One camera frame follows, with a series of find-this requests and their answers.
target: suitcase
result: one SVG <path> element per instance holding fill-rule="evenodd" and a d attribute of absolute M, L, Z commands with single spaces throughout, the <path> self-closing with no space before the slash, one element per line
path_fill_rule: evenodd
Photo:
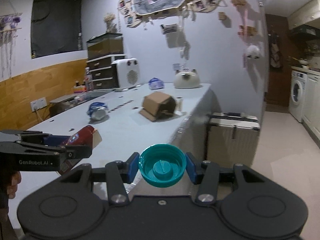
<path fill-rule="evenodd" d="M 221 167 L 232 168 L 236 163 L 252 165 L 260 135 L 255 116 L 238 113 L 214 113 L 207 133 L 207 160 Z"/>

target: blue gripper pad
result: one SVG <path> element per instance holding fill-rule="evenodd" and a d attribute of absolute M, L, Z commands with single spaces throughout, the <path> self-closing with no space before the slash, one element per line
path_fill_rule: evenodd
<path fill-rule="evenodd" d="M 132 183 L 134 180 L 134 177 L 136 176 L 138 169 L 139 169 L 139 157 L 140 155 L 137 154 L 134 159 L 129 163 L 129 171 L 128 171 L 128 178 L 129 178 L 129 182 L 128 183 Z"/>
<path fill-rule="evenodd" d="M 190 159 L 190 157 L 186 154 L 186 160 L 187 160 L 187 166 L 186 171 L 189 175 L 189 178 L 193 184 L 196 184 L 196 165 L 193 163 L 193 161 Z"/>
<path fill-rule="evenodd" d="M 70 136 L 65 135 L 50 135 L 44 138 L 44 144 L 48 146 L 59 146 L 64 141 L 68 140 Z"/>

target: floor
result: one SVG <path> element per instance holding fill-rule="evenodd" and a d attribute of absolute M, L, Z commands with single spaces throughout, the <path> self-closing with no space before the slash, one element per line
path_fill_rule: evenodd
<path fill-rule="evenodd" d="M 301 237 L 320 239 L 320 149 L 290 114 L 265 112 L 252 168 L 300 196 L 309 217 Z"/>

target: teal bottle cap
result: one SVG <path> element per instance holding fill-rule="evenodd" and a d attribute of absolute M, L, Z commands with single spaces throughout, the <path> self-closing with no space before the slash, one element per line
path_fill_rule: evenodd
<path fill-rule="evenodd" d="M 183 176 L 187 161 L 184 153 L 169 144 L 156 144 L 145 149 L 139 157 L 143 178 L 155 187 L 170 187 Z"/>

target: table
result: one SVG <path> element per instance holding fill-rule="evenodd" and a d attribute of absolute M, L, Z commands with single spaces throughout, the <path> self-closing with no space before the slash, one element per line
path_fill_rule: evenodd
<path fill-rule="evenodd" d="M 172 83 L 165 84 L 161 91 L 173 97 L 182 97 L 182 112 L 166 121 L 151 122 L 139 114 L 144 96 L 153 93 L 147 84 L 126 92 L 111 92 L 94 100 L 76 106 L 66 112 L 54 116 L 30 128 L 54 135 L 73 135 L 76 131 L 90 124 L 96 128 L 102 141 L 92 151 L 92 156 L 83 159 L 79 164 L 90 163 L 93 168 L 104 167 L 114 160 L 126 161 L 133 152 L 141 153 L 147 147 L 158 143 L 169 143 L 179 147 L 184 152 L 192 152 L 198 159 L 204 158 L 204 140 L 208 114 L 211 113 L 213 92 L 210 84 L 201 84 L 196 89 L 175 89 Z M 92 122 L 86 114 L 93 102 L 105 102 L 109 113 L 104 121 Z M 9 201 L 9 217 L 13 228 L 20 228 L 17 219 L 17 207 L 20 201 L 56 179 L 56 172 L 22 172 L 22 182 L 19 185 L 16 198 Z M 129 197 L 134 194 L 145 195 L 186 195 L 192 186 L 185 172 L 176 185 L 169 188 L 156 188 L 147 184 L 138 171 L 132 184 L 125 184 Z M 93 192 L 100 198 L 107 197 L 106 184 L 95 183 Z"/>

